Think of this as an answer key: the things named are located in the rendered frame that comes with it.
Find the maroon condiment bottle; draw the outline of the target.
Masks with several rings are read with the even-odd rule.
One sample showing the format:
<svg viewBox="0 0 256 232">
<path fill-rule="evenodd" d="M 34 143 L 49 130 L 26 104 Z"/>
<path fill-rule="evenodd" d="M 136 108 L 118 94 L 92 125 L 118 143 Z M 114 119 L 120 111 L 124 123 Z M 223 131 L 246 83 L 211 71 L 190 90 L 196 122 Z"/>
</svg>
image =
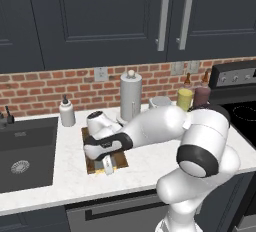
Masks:
<svg viewBox="0 0 256 232">
<path fill-rule="evenodd" d="M 208 102 L 211 89 L 208 85 L 208 72 L 205 72 L 201 84 L 195 89 L 193 106 L 197 107 Z"/>
</svg>

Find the brown wooden cutting board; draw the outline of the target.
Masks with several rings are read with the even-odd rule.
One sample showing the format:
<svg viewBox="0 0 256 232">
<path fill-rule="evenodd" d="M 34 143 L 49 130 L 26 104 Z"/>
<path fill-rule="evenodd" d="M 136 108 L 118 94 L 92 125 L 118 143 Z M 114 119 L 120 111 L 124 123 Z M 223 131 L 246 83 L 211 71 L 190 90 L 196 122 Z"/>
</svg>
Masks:
<svg viewBox="0 0 256 232">
<path fill-rule="evenodd" d="M 87 127 L 83 127 L 81 129 L 81 132 L 82 132 L 83 139 L 86 139 L 89 136 L 89 131 L 88 131 Z M 116 162 L 117 169 L 125 168 L 128 166 L 126 156 L 123 152 L 117 152 L 117 153 L 112 154 L 111 160 Z M 86 167 L 87 167 L 88 174 L 100 174 L 100 173 L 95 172 L 95 166 L 94 166 L 95 161 L 94 160 L 91 160 L 88 157 L 85 157 L 85 161 L 86 161 Z"/>
</svg>

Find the white soap dispenser bottle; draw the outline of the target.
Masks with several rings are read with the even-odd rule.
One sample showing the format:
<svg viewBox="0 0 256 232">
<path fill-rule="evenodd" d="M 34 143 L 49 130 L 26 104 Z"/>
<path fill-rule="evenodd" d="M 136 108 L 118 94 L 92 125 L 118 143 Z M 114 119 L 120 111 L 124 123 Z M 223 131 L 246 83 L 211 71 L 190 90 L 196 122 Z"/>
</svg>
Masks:
<svg viewBox="0 0 256 232">
<path fill-rule="evenodd" d="M 63 100 L 60 102 L 59 112 L 61 123 L 64 127 L 72 127 L 75 125 L 76 120 L 73 104 L 67 99 L 66 95 L 63 95 Z"/>
</svg>

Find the dark cupboard door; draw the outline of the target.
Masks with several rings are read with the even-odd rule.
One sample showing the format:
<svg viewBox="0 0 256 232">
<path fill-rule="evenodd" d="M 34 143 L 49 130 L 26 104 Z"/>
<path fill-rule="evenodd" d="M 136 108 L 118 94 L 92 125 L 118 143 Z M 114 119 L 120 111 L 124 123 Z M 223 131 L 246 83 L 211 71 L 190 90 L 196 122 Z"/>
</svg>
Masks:
<svg viewBox="0 0 256 232">
<path fill-rule="evenodd" d="M 31 0 L 47 70 L 164 62 L 161 0 Z"/>
<path fill-rule="evenodd" d="M 172 0 L 167 59 L 256 56 L 256 0 L 193 0 L 186 48 L 178 49 L 185 0 Z"/>
<path fill-rule="evenodd" d="M 43 69 L 31 0 L 0 0 L 0 73 Z"/>
</svg>

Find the grey wall outlet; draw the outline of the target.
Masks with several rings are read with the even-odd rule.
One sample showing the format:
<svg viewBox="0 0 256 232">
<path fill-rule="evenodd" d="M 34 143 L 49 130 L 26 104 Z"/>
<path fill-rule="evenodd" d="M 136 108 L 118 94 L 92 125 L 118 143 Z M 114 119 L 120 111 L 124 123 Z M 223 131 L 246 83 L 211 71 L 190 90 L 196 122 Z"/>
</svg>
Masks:
<svg viewBox="0 0 256 232">
<path fill-rule="evenodd" d="M 190 61 L 187 65 L 187 72 L 190 74 L 197 74 L 200 62 L 198 60 Z"/>
<path fill-rule="evenodd" d="M 107 67 L 95 67 L 94 68 L 94 80 L 96 82 L 108 80 L 108 68 Z"/>
<path fill-rule="evenodd" d="M 184 70 L 184 62 L 172 62 L 171 63 L 171 74 L 172 75 L 182 75 Z"/>
</svg>

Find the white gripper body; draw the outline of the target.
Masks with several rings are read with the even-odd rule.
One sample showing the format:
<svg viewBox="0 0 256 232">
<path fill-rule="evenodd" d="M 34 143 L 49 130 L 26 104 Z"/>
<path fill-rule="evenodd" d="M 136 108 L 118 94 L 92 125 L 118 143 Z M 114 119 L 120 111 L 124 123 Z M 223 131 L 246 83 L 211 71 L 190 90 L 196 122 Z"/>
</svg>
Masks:
<svg viewBox="0 0 256 232">
<path fill-rule="evenodd" d="M 102 159 L 102 163 L 104 166 L 104 171 L 106 175 L 111 175 L 114 173 L 114 168 L 113 168 L 113 164 L 112 164 L 112 160 L 111 160 L 111 156 L 110 155 L 106 155 L 103 159 Z"/>
</svg>

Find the dark tap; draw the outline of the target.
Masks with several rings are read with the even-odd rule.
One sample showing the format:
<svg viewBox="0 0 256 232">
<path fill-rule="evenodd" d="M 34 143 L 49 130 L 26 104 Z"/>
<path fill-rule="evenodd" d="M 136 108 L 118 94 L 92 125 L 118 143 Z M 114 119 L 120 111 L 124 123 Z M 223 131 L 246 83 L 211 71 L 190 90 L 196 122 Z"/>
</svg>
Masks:
<svg viewBox="0 0 256 232">
<path fill-rule="evenodd" d="M 10 114 L 9 108 L 5 107 L 7 116 L 4 116 L 2 112 L 0 112 L 0 129 L 5 128 L 8 124 L 13 124 L 15 122 L 15 118 Z"/>
</svg>

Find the grey and yellow sponge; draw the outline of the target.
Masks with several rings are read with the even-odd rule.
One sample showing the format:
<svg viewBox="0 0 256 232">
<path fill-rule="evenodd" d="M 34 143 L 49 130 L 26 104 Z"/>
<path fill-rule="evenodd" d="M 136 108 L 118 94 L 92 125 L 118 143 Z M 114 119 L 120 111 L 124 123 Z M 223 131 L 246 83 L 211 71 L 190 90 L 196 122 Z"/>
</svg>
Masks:
<svg viewBox="0 0 256 232">
<path fill-rule="evenodd" d="M 94 166 L 95 166 L 96 173 L 105 173 L 107 175 L 111 174 L 111 169 L 110 168 L 105 169 L 102 161 L 95 161 Z M 117 169 L 116 162 L 112 161 L 112 170 L 115 171 L 116 169 Z"/>
</svg>

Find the grey dishwasher front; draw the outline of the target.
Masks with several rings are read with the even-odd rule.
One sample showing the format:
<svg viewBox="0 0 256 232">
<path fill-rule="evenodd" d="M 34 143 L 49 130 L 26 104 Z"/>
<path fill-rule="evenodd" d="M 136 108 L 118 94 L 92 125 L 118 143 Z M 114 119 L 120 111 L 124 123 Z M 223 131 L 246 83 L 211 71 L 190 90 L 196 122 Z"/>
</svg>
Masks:
<svg viewBox="0 0 256 232">
<path fill-rule="evenodd" d="M 89 221 L 85 220 L 85 211 L 92 210 L 96 214 L 155 202 L 163 203 L 155 190 L 149 190 L 69 204 L 65 209 L 71 232 L 154 232 L 167 212 L 166 204 Z"/>
</svg>

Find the black and grey stove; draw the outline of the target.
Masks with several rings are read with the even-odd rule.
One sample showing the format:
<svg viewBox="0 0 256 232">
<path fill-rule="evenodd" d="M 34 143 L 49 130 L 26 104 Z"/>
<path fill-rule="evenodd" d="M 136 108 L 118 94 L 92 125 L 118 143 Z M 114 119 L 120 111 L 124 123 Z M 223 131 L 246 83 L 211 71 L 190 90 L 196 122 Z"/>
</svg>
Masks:
<svg viewBox="0 0 256 232">
<path fill-rule="evenodd" d="M 209 102 L 225 108 L 232 126 L 256 150 L 256 60 L 212 67 Z"/>
</svg>

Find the dark lower cupboard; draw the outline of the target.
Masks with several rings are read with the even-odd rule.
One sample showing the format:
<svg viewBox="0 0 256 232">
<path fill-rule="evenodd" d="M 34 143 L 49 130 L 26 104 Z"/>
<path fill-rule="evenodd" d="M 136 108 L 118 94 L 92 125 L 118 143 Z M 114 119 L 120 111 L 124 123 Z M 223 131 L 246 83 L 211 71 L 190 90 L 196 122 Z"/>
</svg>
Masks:
<svg viewBox="0 0 256 232">
<path fill-rule="evenodd" d="M 0 232 L 71 232 L 63 206 L 0 216 Z"/>
<path fill-rule="evenodd" d="M 238 174 L 205 198 L 195 216 L 203 232 L 228 232 L 253 175 L 253 172 Z"/>
</svg>

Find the yellow condiment bottle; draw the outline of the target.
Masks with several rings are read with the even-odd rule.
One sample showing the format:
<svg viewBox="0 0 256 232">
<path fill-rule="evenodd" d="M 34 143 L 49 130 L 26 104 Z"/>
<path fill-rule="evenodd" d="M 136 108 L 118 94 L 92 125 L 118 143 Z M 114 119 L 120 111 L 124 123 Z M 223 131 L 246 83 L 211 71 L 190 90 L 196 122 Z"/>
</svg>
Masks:
<svg viewBox="0 0 256 232">
<path fill-rule="evenodd" d="M 187 74 L 183 86 L 178 90 L 176 105 L 184 111 L 187 111 L 191 106 L 193 95 L 194 93 L 191 87 L 190 74 Z"/>
</svg>

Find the grey paper towel roll holder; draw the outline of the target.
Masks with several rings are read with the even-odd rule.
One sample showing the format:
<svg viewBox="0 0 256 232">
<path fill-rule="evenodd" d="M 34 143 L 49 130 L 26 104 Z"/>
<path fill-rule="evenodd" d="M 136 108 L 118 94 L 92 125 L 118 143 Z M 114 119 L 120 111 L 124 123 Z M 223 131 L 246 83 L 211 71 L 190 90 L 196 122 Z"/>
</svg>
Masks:
<svg viewBox="0 0 256 232">
<path fill-rule="evenodd" d="M 128 122 L 140 113 L 142 95 L 142 76 L 134 70 L 120 77 L 120 116 Z"/>
</svg>

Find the dark sink basin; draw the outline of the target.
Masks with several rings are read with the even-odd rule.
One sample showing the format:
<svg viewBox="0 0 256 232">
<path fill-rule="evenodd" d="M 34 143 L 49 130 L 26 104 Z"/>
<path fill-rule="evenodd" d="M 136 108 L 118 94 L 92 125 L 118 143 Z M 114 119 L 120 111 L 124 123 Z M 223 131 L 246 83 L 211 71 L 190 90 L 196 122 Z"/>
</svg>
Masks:
<svg viewBox="0 0 256 232">
<path fill-rule="evenodd" d="M 0 193 L 53 184 L 57 128 L 52 117 L 0 129 Z"/>
</svg>

